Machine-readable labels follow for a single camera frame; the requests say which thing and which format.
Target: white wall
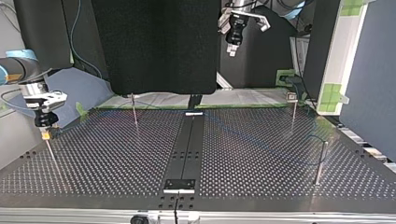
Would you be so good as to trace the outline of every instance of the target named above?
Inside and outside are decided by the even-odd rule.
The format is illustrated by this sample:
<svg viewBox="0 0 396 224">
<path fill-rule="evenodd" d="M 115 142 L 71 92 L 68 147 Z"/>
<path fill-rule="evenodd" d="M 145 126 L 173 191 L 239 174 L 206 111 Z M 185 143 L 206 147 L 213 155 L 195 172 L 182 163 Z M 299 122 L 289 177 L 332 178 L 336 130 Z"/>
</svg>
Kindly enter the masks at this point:
<svg viewBox="0 0 396 224">
<path fill-rule="evenodd" d="M 13 0 L 1 0 L 13 6 Z M 17 23 L 15 15 L 8 9 L 2 9 Z M 0 58 L 6 56 L 7 50 L 24 49 L 21 34 L 9 23 L 0 11 Z M 15 90 L 18 86 L 1 86 L 0 93 Z M 34 121 L 18 112 L 0 109 L 0 169 L 17 159 L 23 152 L 41 142 L 40 131 Z"/>
</svg>

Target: black fabric backdrop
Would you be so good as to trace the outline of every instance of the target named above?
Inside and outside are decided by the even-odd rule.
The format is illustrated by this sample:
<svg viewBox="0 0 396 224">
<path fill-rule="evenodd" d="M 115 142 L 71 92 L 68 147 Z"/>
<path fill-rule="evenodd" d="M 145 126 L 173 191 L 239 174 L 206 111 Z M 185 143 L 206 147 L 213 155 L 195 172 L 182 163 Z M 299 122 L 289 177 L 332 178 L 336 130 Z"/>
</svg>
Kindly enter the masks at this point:
<svg viewBox="0 0 396 224">
<path fill-rule="evenodd" d="M 94 0 L 92 6 L 115 93 L 215 91 L 219 1 Z"/>
</svg>

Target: perforated metal table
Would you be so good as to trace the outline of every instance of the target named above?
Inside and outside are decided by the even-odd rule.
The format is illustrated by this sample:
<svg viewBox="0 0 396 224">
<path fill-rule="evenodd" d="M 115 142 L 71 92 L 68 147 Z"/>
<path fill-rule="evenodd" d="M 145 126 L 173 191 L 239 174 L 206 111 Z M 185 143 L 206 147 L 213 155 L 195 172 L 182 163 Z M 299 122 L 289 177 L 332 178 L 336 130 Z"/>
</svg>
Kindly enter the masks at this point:
<svg viewBox="0 0 396 224">
<path fill-rule="evenodd" d="M 312 111 L 137 117 L 136 126 L 130 110 L 94 110 L 51 142 L 56 161 L 44 145 L 21 155 L 0 171 L 0 207 L 396 214 L 396 175 Z M 314 185 L 320 139 L 329 145 Z M 168 179 L 195 180 L 195 193 L 164 194 Z"/>
</svg>

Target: robot end effector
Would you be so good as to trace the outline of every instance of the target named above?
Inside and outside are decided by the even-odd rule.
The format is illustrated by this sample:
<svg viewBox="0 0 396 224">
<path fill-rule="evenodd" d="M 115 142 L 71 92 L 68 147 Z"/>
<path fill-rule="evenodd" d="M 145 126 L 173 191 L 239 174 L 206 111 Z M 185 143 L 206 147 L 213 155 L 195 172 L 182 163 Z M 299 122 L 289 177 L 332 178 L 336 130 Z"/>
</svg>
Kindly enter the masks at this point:
<svg viewBox="0 0 396 224">
<path fill-rule="evenodd" d="M 248 20 L 254 18 L 260 29 L 265 32 L 271 25 L 263 15 L 251 13 L 256 0 L 233 0 L 230 7 L 226 7 L 219 19 L 219 28 L 223 34 L 227 34 L 227 52 L 234 57 L 243 41 L 243 31 L 248 25 Z"/>
<path fill-rule="evenodd" d="M 59 119 L 52 111 L 64 105 L 67 95 L 49 91 L 35 54 L 29 50 L 13 50 L 0 59 L 0 85 L 18 84 L 29 109 L 35 112 L 35 126 L 44 140 L 51 138 L 51 128 Z"/>
</svg>

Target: thin metal rod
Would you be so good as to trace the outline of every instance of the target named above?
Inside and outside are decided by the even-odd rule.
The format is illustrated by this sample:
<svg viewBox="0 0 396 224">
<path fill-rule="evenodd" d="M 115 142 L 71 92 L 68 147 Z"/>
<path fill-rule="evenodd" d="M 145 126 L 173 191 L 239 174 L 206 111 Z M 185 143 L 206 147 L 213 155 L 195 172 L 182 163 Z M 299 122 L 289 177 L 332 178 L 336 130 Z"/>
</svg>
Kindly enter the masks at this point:
<svg viewBox="0 0 396 224">
<path fill-rule="evenodd" d="M 296 119 L 297 104 L 298 104 L 298 102 L 294 103 L 293 121 Z"/>
<path fill-rule="evenodd" d="M 320 178 L 321 178 L 321 173 L 323 170 L 323 163 L 324 163 L 324 159 L 326 158 L 327 155 L 327 148 L 328 148 L 329 143 L 328 142 L 324 142 L 323 143 L 323 148 L 320 154 L 320 158 L 319 158 L 319 165 L 318 165 L 318 171 L 317 171 L 317 176 L 315 177 L 315 185 L 319 184 Z"/>
<path fill-rule="evenodd" d="M 134 123 L 137 124 L 137 115 L 136 115 L 136 110 L 134 108 L 134 94 L 133 93 L 132 93 L 131 99 L 132 99 L 132 109 L 134 111 Z"/>
<path fill-rule="evenodd" d="M 50 156 L 52 157 L 53 160 L 55 160 L 55 155 L 53 154 L 52 147 L 50 146 L 50 141 L 46 140 L 46 143 L 47 143 L 47 147 L 49 149 Z"/>
</svg>

